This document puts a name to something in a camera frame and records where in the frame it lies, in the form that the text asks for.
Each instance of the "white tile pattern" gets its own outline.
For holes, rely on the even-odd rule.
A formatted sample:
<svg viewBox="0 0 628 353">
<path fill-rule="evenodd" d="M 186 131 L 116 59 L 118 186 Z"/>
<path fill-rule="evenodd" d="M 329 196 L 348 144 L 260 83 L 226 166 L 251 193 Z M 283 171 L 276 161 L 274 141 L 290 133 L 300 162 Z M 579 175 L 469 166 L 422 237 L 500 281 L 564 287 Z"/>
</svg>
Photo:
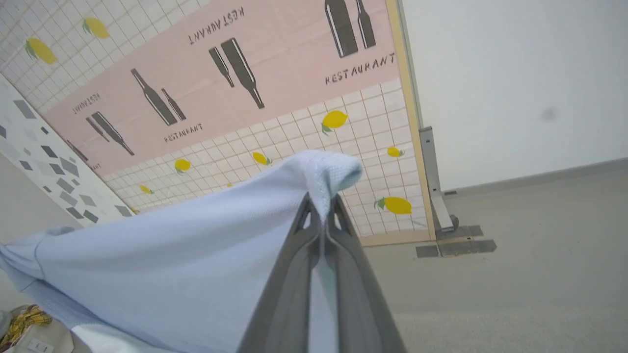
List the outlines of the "white tile pattern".
<svg viewBox="0 0 628 353">
<path fill-rule="evenodd" d="M 0 1 L 0 72 L 41 114 L 158 33 L 205 5 L 197 0 Z M 83 33 L 96 17 L 110 38 Z M 58 61 L 28 57 L 27 38 L 46 43 Z"/>
<path fill-rule="evenodd" d="M 395 110 L 384 111 L 375 118 L 358 119 L 350 115 L 347 123 L 328 136 L 320 132 L 320 121 L 331 110 L 348 111 L 346 103 L 365 110 L 366 100 L 356 100 L 362 94 L 368 99 L 382 100 L 382 91 L 393 87 Z M 410 135 L 403 95 L 399 80 L 384 82 L 362 92 L 330 99 L 240 129 L 225 136 L 183 148 L 153 160 L 126 168 L 104 177 L 105 182 L 130 206 L 142 212 L 189 198 L 210 194 L 236 185 L 272 168 L 286 157 L 304 149 L 324 149 L 358 157 L 364 165 L 364 174 L 356 186 L 342 192 L 351 218 L 361 236 L 382 232 L 426 229 L 425 209 L 418 169 Z M 404 151 L 400 158 L 389 156 L 388 147 Z M 256 162 L 253 152 L 271 158 L 271 166 Z M 175 171 L 175 160 L 186 159 L 192 167 L 185 173 Z M 146 194 L 140 185 L 154 193 Z M 401 197 L 412 205 L 411 215 L 395 215 L 375 207 L 383 197 Z"/>
<path fill-rule="evenodd" d="M 63 100 L 143 43 L 192 14 L 205 0 L 7 0 L 0 1 L 0 72 L 40 113 Z M 84 18 L 99 18 L 110 38 L 83 33 Z M 44 41 L 58 61 L 33 60 L 27 38 Z M 323 134 L 326 113 L 340 110 L 348 121 Z M 394 158 L 387 148 L 405 154 Z M 104 177 L 128 205 L 147 211 L 216 192 L 247 180 L 270 166 L 252 158 L 259 152 L 273 165 L 305 149 L 324 149 L 362 160 L 362 180 L 343 192 L 362 236 L 425 229 L 425 210 L 414 158 L 405 101 L 398 79 L 367 87 L 283 114 L 260 124 L 183 148 Z M 178 174 L 176 159 L 192 169 Z M 154 194 L 143 193 L 144 185 Z M 413 205 L 412 215 L 374 207 L 377 199 L 397 196 Z"/>
</svg>

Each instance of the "light blue cloth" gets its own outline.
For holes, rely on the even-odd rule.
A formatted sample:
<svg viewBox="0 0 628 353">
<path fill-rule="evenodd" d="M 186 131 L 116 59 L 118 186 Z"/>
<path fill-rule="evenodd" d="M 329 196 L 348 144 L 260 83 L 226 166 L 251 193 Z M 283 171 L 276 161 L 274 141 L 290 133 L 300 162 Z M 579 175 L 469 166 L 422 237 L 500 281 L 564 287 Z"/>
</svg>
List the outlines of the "light blue cloth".
<svg viewBox="0 0 628 353">
<path fill-rule="evenodd" d="M 361 173 L 356 158 L 305 151 L 219 193 L 0 245 L 0 267 L 69 328 L 104 323 L 164 349 L 234 352 L 304 194 L 326 215 Z M 326 302 L 320 277 L 312 293 Z"/>
</svg>

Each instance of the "green leaf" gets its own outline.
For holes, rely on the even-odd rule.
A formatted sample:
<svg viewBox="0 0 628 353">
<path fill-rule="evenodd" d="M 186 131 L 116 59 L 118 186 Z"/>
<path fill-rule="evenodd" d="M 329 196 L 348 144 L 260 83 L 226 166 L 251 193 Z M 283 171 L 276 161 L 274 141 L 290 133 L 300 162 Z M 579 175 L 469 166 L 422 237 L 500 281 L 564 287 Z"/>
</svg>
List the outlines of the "green leaf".
<svg viewBox="0 0 628 353">
<path fill-rule="evenodd" d="M 322 127 L 323 134 L 327 135 L 327 133 L 331 133 L 332 132 L 332 130 L 328 126 L 326 126 L 324 124 L 321 124 L 321 127 Z"/>
<path fill-rule="evenodd" d="M 35 50 L 33 49 L 33 47 L 28 42 L 26 42 L 26 52 L 28 53 L 29 57 L 31 57 L 33 59 L 37 59 L 37 54 L 35 53 Z"/>
</svg>

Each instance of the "wine bottle graphic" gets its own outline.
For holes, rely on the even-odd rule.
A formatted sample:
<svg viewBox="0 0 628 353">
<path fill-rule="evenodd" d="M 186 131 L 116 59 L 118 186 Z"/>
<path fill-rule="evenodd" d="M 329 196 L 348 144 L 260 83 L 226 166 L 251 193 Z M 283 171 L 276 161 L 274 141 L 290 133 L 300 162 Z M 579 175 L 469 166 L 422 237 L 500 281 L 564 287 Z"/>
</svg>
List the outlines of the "wine bottle graphic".
<svg viewBox="0 0 628 353">
<path fill-rule="evenodd" d="M 237 40 L 235 38 L 231 38 L 220 44 L 220 46 L 222 47 L 222 51 L 225 52 L 227 60 L 231 63 L 231 67 L 234 69 L 237 79 L 240 81 L 242 86 L 249 91 L 251 97 L 253 97 L 253 100 L 257 104 L 257 107 L 262 109 L 264 107 L 264 103 L 257 91 L 255 76 L 253 76 L 253 72 L 251 71 L 249 64 L 246 62 L 246 58 L 244 57 L 240 46 L 237 44 Z"/>
<path fill-rule="evenodd" d="M 139 75 L 136 69 L 132 69 L 131 73 L 133 74 L 133 77 L 135 77 L 135 79 L 138 81 L 139 86 L 142 87 L 142 91 L 144 91 L 144 96 L 146 97 L 146 100 L 148 100 L 153 109 L 157 112 L 157 114 L 159 114 L 163 122 L 165 122 L 166 125 L 175 124 L 175 117 L 172 115 L 172 112 L 170 112 L 170 109 L 168 109 L 168 106 L 163 102 L 163 100 L 161 100 L 159 94 L 157 94 L 154 89 L 146 84 L 146 81 L 144 81 L 144 79 L 142 78 L 142 76 Z"/>
<path fill-rule="evenodd" d="M 87 120 L 87 122 L 89 122 L 89 124 L 92 126 L 92 128 L 93 128 L 94 130 L 96 130 L 96 132 L 97 132 L 99 135 L 101 135 L 101 136 L 102 136 L 102 138 L 104 138 L 104 139 L 105 139 L 105 141 L 109 142 L 109 140 L 107 139 L 107 137 L 105 136 L 105 134 L 104 134 L 104 133 L 102 133 L 102 130 L 98 127 L 98 125 L 96 125 L 96 124 L 94 123 L 94 121 L 93 121 L 93 120 L 91 120 L 91 119 L 90 119 L 90 117 L 89 117 L 89 116 L 88 116 L 88 117 L 86 117 L 86 118 L 85 118 L 85 120 Z"/>
<path fill-rule="evenodd" d="M 179 105 L 175 102 L 174 99 L 172 99 L 172 97 L 170 97 L 170 94 L 168 94 L 166 92 L 166 89 L 162 88 L 161 91 L 163 92 L 163 94 L 166 96 L 166 98 L 168 99 L 168 103 L 170 104 L 170 107 L 172 107 L 172 110 L 176 113 L 176 115 L 179 117 L 179 120 L 185 120 L 185 114 L 183 113 L 183 111 L 181 110 L 181 108 L 179 108 Z"/>
<path fill-rule="evenodd" d="M 70 148 L 72 148 L 72 151 L 74 151 L 74 153 L 77 154 L 78 157 L 80 157 L 80 159 L 83 160 L 83 162 L 89 161 L 89 159 L 78 149 L 76 148 L 69 139 L 65 140 L 65 142 L 67 142 L 70 145 Z"/>
<path fill-rule="evenodd" d="M 133 153 L 133 151 L 131 151 L 129 146 L 126 145 L 126 142 L 124 142 L 124 140 L 122 139 L 122 136 L 120 136 L 120 134 L 116 131 L 116 129 L 113 127 L 113 125 L 111 125 L 111 123 L 107 120 L 107 118 L 105 118 L 104 115 L 102 115 L 100 112 L 95 112 L 95 113 L 92 114 L 92 118 L 94 118 L 94 121 L 98 125 L 100 125 L 100 127 L 111 137 L 112 140 L 114 140 L 115 142 L 119 143 L 120 146 L 122 146 L 124 149 L 126 149 L 126 151 L 131 156 L 135 155 L 135 153 Z"/>
<path fill-rule="evenodd" d="M 364 49 L 375 46 L 375 34 L 373 33 L 373 24 L 371 17 L 366 13 L 362 0 L 357 1 L 357 25 L 360 27 L 360 35 L 362 36 L 362 44 Z"/>
<path fill-rule="evenodd" d="M 357 43 L 345 0 L 325 0 L 325 15 L 327 15 L 338 56 L 343 58 L 357 52 Z"/>
<path fill-rule="evenodd" d="M 218 51 L 218 48 L 216 47 L 211 48 L 209 50 L 209 55 L 212 56 L 212 59 L 216 63 L 216 66 L 218 66 L 218 71 L 220 71 L 220 73 L 225 77 L 225 79 L 227 79 L 227 82 L 229 83 L 229 85 L 231 87 L 235 87 L 234 82 L 231 81 L 231 76 L 229 76 L 229 69 L 227 68 L 227 64 L 225 63 L 225 60 L 222 59 L 222 55 Z"/>
</svg>

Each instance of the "yellow lemon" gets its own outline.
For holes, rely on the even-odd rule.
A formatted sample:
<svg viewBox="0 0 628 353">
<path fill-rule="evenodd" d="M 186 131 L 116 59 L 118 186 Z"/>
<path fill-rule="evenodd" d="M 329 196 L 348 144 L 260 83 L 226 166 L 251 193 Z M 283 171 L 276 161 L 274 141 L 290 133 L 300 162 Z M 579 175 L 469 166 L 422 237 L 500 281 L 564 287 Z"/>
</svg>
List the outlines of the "yellow lemon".
<svg viewBox="0 0 628 353">
<path fill-rule="evenodd" d="M 86 33 L 92 33 L 98 38 L 109 38 L 107 27 L 105 27 L 105 25 L 97 18 L 85 18 L 85 21 L 83 22 L 83 31 Z"/>
<path fill-rule="evenodd" d="M 396 147 L 388 147 L 388 155 L 391 157 L 401 157 L 405 154 L 406 153 L 404 151 L 400 151 Z"/>
<path fill-rule="evenodd" d="M 266 156 L 262 155 L 260 152 L 253 152 L 253 159 L 263 165 L 269 165 L 273 162 L 272 159 L 266 158 Z"/>
<path fill-rule="evenodd" d="M 145 187 L 144 185 L 140 185 L 139 189 L 145 193 L 154 193 L 151 189 L 149 189 L 148 187 Z"/>
<path fill-rule="evenodd" d="M 327 113 L 323 119 L 322 131 L 323 134 L 331 133 L 332 129 L 337 129 L 343 126 L 347 122 L 349 116 L 341 111 L 333 111 Z"/>
<path fill-rule="evenodd" d="M 192 164 L 190 164 L 190 161 L 188 160 L 176 160 L 175 162 L 175 169 L 177 173 L 183 173 L 186 170 L 190 169 L 190 166 Z"/>
<path fill-rule="evenodd" d="M 384 209 L 384 206 L 388 211 L 394 214 L 412 214 L 412 205 L 408 200 L 401 197 L 383 197 L 375 201 L 373 208 L 379 206 L 380 209 Z"/>
<path fill-rule="evenodd" d="M 40 58 L 49 65 L 57 61 L 57 57 L 52 50 L 37 38 L 28 38 L 26 40 L 26 52 L 29 57 Z"/>
</svg>

